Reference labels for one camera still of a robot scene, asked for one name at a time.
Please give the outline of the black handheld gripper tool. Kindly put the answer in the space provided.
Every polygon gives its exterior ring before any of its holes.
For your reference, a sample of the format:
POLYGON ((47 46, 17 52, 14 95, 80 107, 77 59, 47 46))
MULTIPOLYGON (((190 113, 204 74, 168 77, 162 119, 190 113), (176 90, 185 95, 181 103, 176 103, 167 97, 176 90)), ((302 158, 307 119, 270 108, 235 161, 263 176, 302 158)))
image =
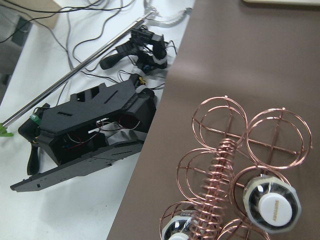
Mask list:
POLYGON ((109 55, 99 62, 103 70, 116 65, 120 60, 129 56, 136 56, 136 65, 144 72, 151 69, 165 69, 168 66, 167 48, 163 35, 155 34, 145 27, 131 31, 129 40, 115 47, 116 54, 109 55))

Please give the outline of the cardboard box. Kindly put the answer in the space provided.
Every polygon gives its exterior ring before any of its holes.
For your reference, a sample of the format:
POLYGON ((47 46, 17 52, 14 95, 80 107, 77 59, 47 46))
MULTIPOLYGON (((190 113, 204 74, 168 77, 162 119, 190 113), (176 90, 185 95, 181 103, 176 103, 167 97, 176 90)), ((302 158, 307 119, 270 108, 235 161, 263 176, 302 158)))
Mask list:
POLYGON ((36 25, 43 24, 50 29, 56 26, 61 6, 55 0, 1 0, 1 5, 20 11, 27 20, 35 19, 36 25))

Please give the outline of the tea bottle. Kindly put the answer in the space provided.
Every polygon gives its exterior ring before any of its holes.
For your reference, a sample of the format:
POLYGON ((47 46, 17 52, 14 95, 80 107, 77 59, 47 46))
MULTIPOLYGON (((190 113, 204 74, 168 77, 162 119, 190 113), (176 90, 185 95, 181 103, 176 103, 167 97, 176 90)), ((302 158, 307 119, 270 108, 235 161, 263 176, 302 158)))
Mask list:
POLYGON ((162 240, 188 240, 190 224, 195 210, 183 210, 175 215, 162 229, 162 240))
POLYGON ((249 220, 269 234, 291 231, 302 213, 296 190, 275 176, 252 178, 242 199, 249 220))

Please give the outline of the cream serving tray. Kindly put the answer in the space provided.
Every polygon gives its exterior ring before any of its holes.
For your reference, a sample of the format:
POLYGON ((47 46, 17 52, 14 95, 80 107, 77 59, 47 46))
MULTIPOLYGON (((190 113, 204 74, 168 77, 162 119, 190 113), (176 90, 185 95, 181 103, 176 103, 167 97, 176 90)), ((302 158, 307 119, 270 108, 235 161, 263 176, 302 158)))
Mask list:
POLYGON ((248 3, 319 6, 320 0, 244 0, 248 3))

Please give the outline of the black device chassis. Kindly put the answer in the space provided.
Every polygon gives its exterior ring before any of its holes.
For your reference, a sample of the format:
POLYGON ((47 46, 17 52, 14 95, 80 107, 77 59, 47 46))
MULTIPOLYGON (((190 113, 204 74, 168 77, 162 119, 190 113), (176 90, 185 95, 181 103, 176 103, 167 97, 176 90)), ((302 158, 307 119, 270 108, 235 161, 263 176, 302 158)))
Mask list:
POLYGON ((156 112, 155 93, 127 80, 44 104, 18 129, 31 144, 28 178, 15 192, 33 192, 110 167, 139 153, 156 112))

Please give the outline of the copper wire bottle basket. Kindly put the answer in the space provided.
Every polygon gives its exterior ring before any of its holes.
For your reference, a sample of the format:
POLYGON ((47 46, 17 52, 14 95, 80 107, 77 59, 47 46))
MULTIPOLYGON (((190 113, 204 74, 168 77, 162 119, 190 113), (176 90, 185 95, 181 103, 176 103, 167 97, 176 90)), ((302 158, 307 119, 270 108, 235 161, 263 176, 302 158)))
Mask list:
POLYGON ((296 113, 269 108, 247 118, 244 108, 228 96, 204 100, 192 115, 192 131, 200 144, 176 167, 176 184, 183 200, 162 214, 162 229, 180 212, 194 210, 189 240, 269 240, 272 235, 248 218, 243 193, 248 182, 262 175, 296 186, 285 171, 301 165, 312 149, 310 127, 296 113))

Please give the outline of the long metal rod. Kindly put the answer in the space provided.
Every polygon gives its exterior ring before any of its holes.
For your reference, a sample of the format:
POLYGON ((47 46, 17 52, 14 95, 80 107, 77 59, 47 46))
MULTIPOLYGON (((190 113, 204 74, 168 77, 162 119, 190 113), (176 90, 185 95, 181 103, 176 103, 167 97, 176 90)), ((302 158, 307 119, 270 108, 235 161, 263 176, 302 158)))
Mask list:
POLYGON ((21 116, 23 116, 26 112, 28 112, 30 109, 32 109, 34 106, 36 106, 38 103, 40 103, 42 100, 44 100, 50 94, 52 94, 55 90, 57 90, 62 84, 66 83, 71 77, 73 77, 75 74, 77 74, 80 70, 85 68, 87 65, 92 63, 94 60, 96 60, 102 54, 104 54, 107 50, 109 50, 111 47, 113 47, 119 40, 123 39, 134 27, 137 27, 139 24, 142 24, 146 20, 147 17, 149 17, 150 15, 154 15, 155 13, 156 13, 156 10, 150 10, 147 13, 145 13, 143 16, 137 18, 130 25, 128 25, 123 31, 121 31, 119 34, 117 34, 115 37, 113 37, 110 41, 108 41, 105 45, 103 45, 101 48, 99 48, 97 51, 95 51, 89 57, 87 57, 78 66, 76 66, 74 69, 72 69, 70 72, 68 72, 62 78, 60 78, 57 82, 55 82, 53 85, 51 85, 45 91, 43 91, 41 94, 36 96, 33 100, 31 100, 29 103, 27 103, 21 109, 19 109, 16 113, 14 113, 12 116, 10 116, 7 120, 5 120, 3 123, 1 123, 0 124, 0 136, 1 137, 12 137, 13 133, 7 131, 7 128, 9 125, 11 125, 13 122, 15 122, 21 116))

